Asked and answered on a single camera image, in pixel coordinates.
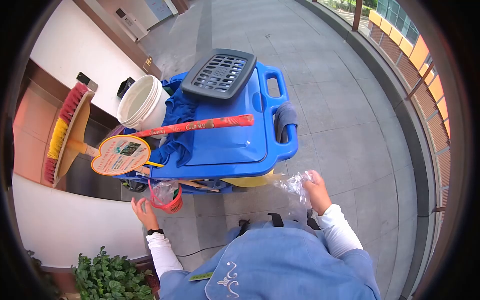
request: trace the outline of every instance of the gray towel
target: gray towel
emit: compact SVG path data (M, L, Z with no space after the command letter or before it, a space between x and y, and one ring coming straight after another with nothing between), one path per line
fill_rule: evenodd
M276 132L276 141L279 143L288 142L287 125L299 125L295 106L290 101L285 101L276 110L274 128Z

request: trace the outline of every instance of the plastic bag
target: plastic bag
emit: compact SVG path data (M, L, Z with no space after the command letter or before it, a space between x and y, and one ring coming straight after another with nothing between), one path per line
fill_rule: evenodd
M307 210L312 208L310 196L303 188L303 183L312 181L313 177L308 171L298 172L289 177L285 174L275 174L270 178L270 183L288 193L288 219L307 224Z
M159 181L154 185L150 184L148 181L149 195L146 195L150 202L155 205L167 205L173 201L175 196L175 190L178 190L179 183L178 181Z

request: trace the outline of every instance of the cart lid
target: cart lid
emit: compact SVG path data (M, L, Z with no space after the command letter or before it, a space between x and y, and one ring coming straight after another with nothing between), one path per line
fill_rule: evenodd
M223 106L200 102L195 119L243 114L253 114L255 124L195 131L192 158L187 166L252 163L263 160L267 155L267 147L257 69L232 104Z

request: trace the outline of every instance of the red broom bristles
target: red broom bristles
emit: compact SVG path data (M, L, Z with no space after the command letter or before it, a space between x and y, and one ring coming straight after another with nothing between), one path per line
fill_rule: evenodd
M80 100L82 100L82 97L86 92L88 92L88 87L85 84L78 82L73 87L73 89L71 89L71 91L67 95L67 98L63 102L63 106L61 107L60 113L59 113L59 119L64 120L65 123L70 125L73 114L75 113L75 110L77 109L78 104L80 103ZM56 166L57 166L57 160L51 157L47 157L47 159L45 160L43 175L44 175L44 178L52 184L55 180L54 175L55 175Z

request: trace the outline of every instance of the white sleeve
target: white sleeve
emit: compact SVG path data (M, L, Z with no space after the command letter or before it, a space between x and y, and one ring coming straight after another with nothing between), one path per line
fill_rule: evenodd
M330 254L339 258L352 249L362 249L360 241L348 224L337 204L330 205L322 216L317 217L318 226L322 229Z
M163 234L154 232L152 235L147 235L147 241L158 278L166 271L183 270L178 258L173 253L170 242Z

